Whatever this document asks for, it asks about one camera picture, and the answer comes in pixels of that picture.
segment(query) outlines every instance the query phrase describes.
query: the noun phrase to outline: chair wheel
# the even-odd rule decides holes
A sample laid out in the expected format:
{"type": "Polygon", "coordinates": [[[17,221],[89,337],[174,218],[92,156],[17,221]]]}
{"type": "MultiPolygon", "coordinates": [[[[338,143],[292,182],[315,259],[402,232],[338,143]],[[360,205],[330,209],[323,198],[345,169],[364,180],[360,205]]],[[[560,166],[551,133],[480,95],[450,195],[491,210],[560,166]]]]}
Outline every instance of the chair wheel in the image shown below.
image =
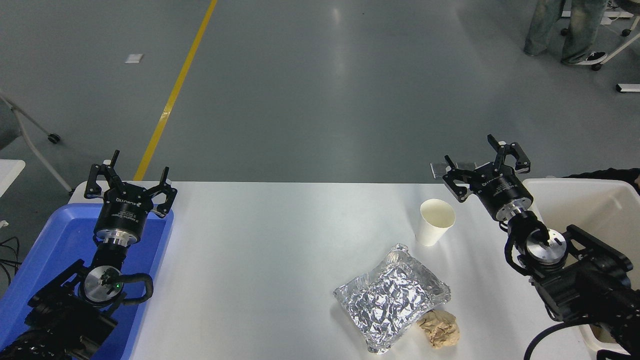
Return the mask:
{"type": "Polygon", "coordinates": [[[52,143],[58,143],[60,141],[60,135],[58,135],[58,134],[49,134],[49,136],[47,138],[52,143]]]}

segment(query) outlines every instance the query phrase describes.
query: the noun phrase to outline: gray floor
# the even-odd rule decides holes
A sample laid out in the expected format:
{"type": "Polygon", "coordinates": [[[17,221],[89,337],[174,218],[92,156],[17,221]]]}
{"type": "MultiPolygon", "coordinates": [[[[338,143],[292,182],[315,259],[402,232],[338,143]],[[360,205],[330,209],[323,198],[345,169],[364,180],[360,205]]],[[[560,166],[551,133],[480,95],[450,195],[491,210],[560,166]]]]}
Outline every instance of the gray floor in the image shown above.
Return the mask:
{"type": "MultiPolygon", "coordinates": [[[[29,128],[68,182],[114,149],[133,177],[208,5],[3,2],[0,87],[63,137],[29,128]]],[[[532,177],[637,167],[640,97],[614,86],[640,83],[640,42],[599,72],[561,65],[560,35],[528,57],[534,5],[220,1],[145,179],[169,166],[182,181],[432,183],[444,154],[492,159],[488,133],[520,142],[532,177]]],[[[595,49],[629,24],[601,27],[595,49]]],[[[28,249],[68,197],[21,139],[0,158],[27,163],[0,238],[28,249]]]]}

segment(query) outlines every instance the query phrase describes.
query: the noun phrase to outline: paper cup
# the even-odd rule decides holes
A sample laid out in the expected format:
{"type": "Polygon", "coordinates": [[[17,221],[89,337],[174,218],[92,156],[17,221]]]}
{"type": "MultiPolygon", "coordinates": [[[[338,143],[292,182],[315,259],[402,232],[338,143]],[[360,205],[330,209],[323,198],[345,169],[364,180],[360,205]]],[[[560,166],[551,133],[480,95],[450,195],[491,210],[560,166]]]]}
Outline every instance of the paper cup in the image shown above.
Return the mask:
{"type": "Polygon", "coordinates": [[[456,222],[451,205],[439,199],[429,199],[420,205],[420,229],[415,239],[423,246],[433,246],[456,222]]]}

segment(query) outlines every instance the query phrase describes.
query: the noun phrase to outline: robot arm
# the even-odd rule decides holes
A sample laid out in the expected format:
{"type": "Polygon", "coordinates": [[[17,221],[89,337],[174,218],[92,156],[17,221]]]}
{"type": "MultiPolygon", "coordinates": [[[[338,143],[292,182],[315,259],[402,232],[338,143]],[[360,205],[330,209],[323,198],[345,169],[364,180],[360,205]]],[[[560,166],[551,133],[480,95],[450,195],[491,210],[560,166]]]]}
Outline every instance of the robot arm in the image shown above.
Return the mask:
{"type": "Polygon", "coordinates": [[[33,295],[28,302],[33,310],[24,321],[29,330],[0,351],[0,360],[89,360],[118,325],[111,316],[118,307],[141,304],[153,295],[149,274],[125,275],[122,265],[129,247],[141,240],[147,215],[165,217],[177,190],[167,179],[168,168],[150,189],[121,181],[113,170],[118,153],[92,165],[84,193],[88,199],[104,199],[93,230],[97,250],[91,264],[77,260],[33,295]],[[109,184],[104,193],[98,176],[109,184]],[[154,205],[152,199],[160,193],[166,200],[154,205]],[[132,282],[144,283],[141,297],[127,298],[124,287],[132,282]]]}
{"type": "MultiPolygon", "coordinates": [[[[500,222],[508,234],[505,260],[520,274],[531,277],[551,319],[564,323],[554,330],[597,324],[632,358],[640,357],[640,291],[631,289],[627,272],[633,266],[629,259],[575,225],[569,225],[564,233],[547,229],[529,210],[533,196],[516,176],[529,172],[527,156],[517,143],[498,142],[491,135],[488,141],[497,152],[496,159],[474,171],[456,168],[445,156],[451,169],[443,180],[449,190],[460,202],[476,194],[492,218],[500,222]],[[515,158],[515,167],[504,163],[506,156],[515,158]],[[514,247],[519,265],[512,258],[514,247]],[[577,261],[566,265],[568,256],[577,261]]],[[[527,349],[526,359],[539,340],[527,349]]]]}

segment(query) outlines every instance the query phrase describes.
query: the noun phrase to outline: white plastic bin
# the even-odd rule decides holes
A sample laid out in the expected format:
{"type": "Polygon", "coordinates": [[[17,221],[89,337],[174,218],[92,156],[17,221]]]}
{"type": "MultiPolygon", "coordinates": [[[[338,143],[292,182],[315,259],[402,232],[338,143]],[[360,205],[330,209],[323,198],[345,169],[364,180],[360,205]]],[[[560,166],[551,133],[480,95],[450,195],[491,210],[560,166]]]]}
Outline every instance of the white plastic bin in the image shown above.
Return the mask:
{"type": "MultiPolygon", "coordinates": [[[[563,233],[574,224],[622,252],[636,266],[627,273],[632,287],[640,286],[640,196],[633,187],[594,179],[526,179],[524,185],[534,197],[532,209],[547,227],[563,233]]],[[[626,354],[618,344],[596,339],[588,325],[580,326],[580,332],[594,352],[626,354]]]]}

